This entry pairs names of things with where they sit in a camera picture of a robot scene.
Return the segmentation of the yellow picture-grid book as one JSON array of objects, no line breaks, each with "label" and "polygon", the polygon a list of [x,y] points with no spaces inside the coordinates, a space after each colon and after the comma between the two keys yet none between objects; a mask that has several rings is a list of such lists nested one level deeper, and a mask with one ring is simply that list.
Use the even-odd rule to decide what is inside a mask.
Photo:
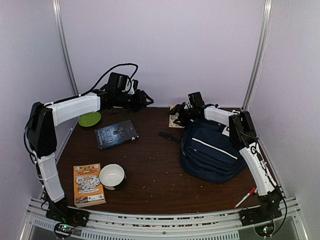
[{"label": "yellow picture-grid book", "polygon": [[170,128],[184,128],[186,126],[185,121],[180,116],[180,112],[181,112],[181,110],[184,109],[184,106],[182,104],[178,104],[178,105],[181,105],[179,113],[177,113],[176,115],[169,115],[169,113],[168,113],[168,115],[169,115],[168,126]]}]

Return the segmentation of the dark blue cover book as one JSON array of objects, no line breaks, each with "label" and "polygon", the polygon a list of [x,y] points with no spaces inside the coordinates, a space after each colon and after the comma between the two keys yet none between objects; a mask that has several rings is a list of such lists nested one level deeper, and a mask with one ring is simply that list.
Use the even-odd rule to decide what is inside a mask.
[{"label": "dark blue cover book", "polygon": [[109,125],[94,132],[99,150],[117,146],[127,141],[135,141],[139,138],[131,120]]}]

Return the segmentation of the navy blue student backpack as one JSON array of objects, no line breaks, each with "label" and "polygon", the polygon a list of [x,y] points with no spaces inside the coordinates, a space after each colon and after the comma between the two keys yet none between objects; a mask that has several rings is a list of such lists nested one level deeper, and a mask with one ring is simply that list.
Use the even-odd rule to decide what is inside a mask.
[{"label": "navy blue student backpack", "polygon": [[226,125],[197,119],[183,129],[181,138],[160,131],[159,136],[179,144],[182,169],[207,182],[226,183],[247,167],[240,152],[230,144]]}]

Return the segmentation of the white black bowl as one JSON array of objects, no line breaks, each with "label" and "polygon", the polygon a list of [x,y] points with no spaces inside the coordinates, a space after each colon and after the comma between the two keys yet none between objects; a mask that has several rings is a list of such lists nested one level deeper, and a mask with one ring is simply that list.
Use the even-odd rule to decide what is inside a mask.
[{"label": "white black bowl", "polygon": [[101,169],[99,180],[105,189],[118,191],[125,185],[127,174],[122,166],[112,163]]}]

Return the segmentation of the orange cartoon paperback book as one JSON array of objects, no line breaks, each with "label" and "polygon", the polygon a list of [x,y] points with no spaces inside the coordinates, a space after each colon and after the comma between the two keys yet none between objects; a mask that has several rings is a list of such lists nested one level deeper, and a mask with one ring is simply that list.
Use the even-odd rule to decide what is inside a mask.
[{"label": "orange cartoon paperback book", "polygon": [[77,208],[106,203],[103,185],[99,179],[100,171],[99,163],[73,167],[74,205]]}]

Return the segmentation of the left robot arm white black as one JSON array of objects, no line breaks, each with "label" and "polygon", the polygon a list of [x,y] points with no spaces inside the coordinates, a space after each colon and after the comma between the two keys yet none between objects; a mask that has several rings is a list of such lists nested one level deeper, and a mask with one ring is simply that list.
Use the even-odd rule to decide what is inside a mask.
[{"label": "left robot arm white black", "polygon": [[133,75],[116,73],[117,64],[104,72],[89,90],[75,96],[35,102],[23,130],[23,143],[30,160],[36,166],[38,179],[53,203],[52,213],[61,222],[72,218],[72,211],[61,201],[65,199],[56,167],[56,127],[71,119],[115,107],[135,113],[154,103]]}]

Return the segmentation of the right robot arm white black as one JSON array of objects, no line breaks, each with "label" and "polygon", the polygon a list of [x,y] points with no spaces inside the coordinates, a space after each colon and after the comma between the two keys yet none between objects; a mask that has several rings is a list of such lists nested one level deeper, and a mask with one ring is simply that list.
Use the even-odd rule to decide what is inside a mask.
[{"label": "right robot arm white black", "polygon": [[173,123],[184,127],[180,165],[190,175],[225,183],[248,167],[257,188],[259,220],[268,220],[283,197],[260,152],[248,111],[228,110],[204,102],[177,104],[169,110]]}]

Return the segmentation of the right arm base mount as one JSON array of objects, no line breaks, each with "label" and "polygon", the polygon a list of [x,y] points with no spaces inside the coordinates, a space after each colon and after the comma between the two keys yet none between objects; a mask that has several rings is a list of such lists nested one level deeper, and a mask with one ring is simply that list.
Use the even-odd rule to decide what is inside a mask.
[{"label": "right arm base mount", "polygon": [[258,197],[260,206],[244,207],[239,211],[242,226],[257,225],[255,233],[264,239],[274,237],[283,227],[288,206],[281,192],[270,193],[266,197]]}]

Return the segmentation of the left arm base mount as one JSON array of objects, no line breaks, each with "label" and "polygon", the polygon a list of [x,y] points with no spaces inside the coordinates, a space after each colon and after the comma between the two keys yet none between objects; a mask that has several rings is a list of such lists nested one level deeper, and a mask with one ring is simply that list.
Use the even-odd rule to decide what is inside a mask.
[{"label": "left arm base mount", "polygon": [[69,238],[77,227],[86,227],[90,213],[86,210],[70,208],[67,199],[58,202],[45,200],[40,208],[48,219],[57,221],[53,233],[58,239]]}]

